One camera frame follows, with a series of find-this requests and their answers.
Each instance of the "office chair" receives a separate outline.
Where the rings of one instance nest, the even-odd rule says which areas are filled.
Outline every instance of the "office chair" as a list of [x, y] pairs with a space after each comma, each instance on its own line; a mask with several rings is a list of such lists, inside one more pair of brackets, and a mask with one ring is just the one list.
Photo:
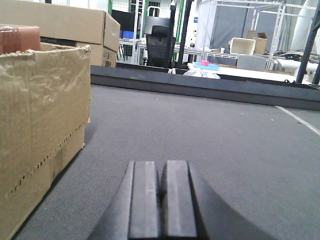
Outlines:
[[266, 68], [266, 59], [262, 56], [240, 55], [236, 67], [238, 69], [263, 72]]
[[169, 27], [154, 25], [146, 34], [147, 66], [169, 68], [172, 62], [176, 38], [172, 36], [171, 48], [167, 49]]

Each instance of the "white chair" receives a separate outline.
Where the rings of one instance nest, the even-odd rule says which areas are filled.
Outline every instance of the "white chair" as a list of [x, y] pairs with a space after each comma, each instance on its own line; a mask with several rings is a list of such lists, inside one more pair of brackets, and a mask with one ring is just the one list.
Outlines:
[[236, 67], [238, 69], [263, 72], [266, 69], [266, 59], [262, 56], [240, 55]]

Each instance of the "red object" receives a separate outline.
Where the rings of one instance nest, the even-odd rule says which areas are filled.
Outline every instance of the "red object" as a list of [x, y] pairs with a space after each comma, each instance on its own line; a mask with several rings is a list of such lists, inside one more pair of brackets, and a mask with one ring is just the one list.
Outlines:
[[201, 60], [200, 64], [201, 64], [201, 66], [208, 67], [209, 66], [209, 61]]
[[37, 26], [0, 27], [0, 54], [41, 50], [40, 29]]
[[0, 54], [14, 53], [21, 49], [21, 35], [17, 27], [0, 28]]

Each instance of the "green pole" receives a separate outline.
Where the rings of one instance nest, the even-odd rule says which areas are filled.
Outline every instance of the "green pole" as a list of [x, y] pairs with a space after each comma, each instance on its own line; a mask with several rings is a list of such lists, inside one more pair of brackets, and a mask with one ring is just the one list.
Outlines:
[[143, 27], [142, 27], [142, 36], [145, 35], [145, 22], [146, 22], [146, 16], [148, 15], [148, 7], [149, 7], [149, 0], [145, 0], [145, 6], [144, 6], [144, 16], [143, 16]]
[[181, 23], [182, 23], [182, 15], [184, 13], [184, 6], [185, 6], [185, 0], [181, 0], [180, 8], [179, 8], [178, 24], [176, 28], [176, 34], [175, 34], [175, 38], [177, 42], [179, 42], [180, 40], [180, 30], [181, 30]]
[[112, 13], [112, 0], [109, 0], [109, 2], [108, 2], [108, 14], [111, 15], [111, 13]]

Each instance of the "black monitor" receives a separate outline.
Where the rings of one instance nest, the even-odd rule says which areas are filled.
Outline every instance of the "black monitor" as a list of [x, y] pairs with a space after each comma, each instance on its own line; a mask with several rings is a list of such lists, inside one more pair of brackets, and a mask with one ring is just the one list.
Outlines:
[[111, 16], [120, 24], [122, 31], [133, 32], [135, 29], [135, 14], [131, 12], [124, 12], [112, 10]]
[[170, 27], [170, 18], [146, 16], [144, 21], [144, 34], [151, 34], [154, 25]]

